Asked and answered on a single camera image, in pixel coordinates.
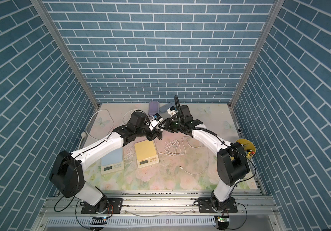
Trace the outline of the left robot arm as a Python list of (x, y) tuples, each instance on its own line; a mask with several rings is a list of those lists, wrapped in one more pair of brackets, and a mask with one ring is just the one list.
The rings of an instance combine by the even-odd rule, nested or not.
[(158, 125), (162, 120), (159, 114), (149, 117), (141, 110), (134, 111), (125, 125), (115, 128), (103, 139), (71, 153), (65, 150), (60, 152), (53, 163), (49, 180), (66, 198), (78, 198), (92, 206), (95, 213), (103, 213), (108, 199), (101, 190), (86, 182), (83, 173), (107, 154), (138, 137), (146, 137), (149, 141), (161, 138), (162, 131)]

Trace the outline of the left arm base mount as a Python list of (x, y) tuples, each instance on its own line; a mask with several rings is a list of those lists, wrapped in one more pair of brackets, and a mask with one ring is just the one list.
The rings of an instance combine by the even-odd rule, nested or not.
[(84, 201), (80, 202), (80, 206), (82, 207), (82, 214), (120, 214), (122, 205), (122, 198), (103, 198), (95, 206), (92, 206)]

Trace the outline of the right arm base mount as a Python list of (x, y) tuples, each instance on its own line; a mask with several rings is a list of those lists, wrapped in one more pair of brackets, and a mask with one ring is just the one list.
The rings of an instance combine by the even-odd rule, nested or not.
[(200, 213), (238, 212), (237, 205), (233, 197), (230, 197), (223, 202), (219, 202), (217, 199), (211, 197), (199, 197), (193, 204), (198, 207)]

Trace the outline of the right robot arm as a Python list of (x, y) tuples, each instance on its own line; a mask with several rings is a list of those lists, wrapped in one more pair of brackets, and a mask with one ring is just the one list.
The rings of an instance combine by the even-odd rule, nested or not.
[(235, 186), (243, 182), (244, 177), (250, 172), (243, 145), (220, 138), (202, 121), (194, 119), (186, 105), (172, 106), (168, 108), (167, 113), (170, 118), (162, 123), (163, 130), (188, 135), (201, 142), (216, 155), (219, 182), (211, 198), (220, 204), (229, 200)]

